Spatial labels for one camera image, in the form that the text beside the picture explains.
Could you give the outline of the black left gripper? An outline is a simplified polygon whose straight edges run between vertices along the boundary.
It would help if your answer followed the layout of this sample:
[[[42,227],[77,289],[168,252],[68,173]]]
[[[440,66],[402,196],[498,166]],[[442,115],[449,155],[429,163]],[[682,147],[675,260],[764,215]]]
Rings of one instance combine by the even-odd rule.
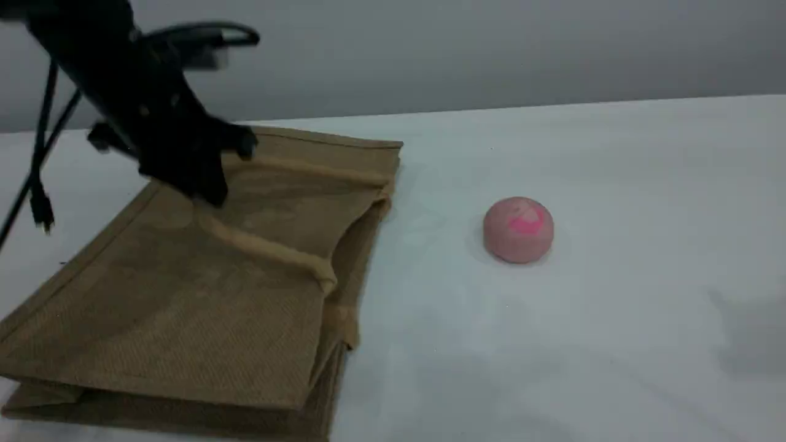
[[[258,37],[89,37],[85,92],[102,115],[89,142],[137,160],[140,174],[186,198],[222,207],[222,154],[250,160],[257,142],[250,129],[211,115],[184,72],[218,70],[228,48],[258,44]]]

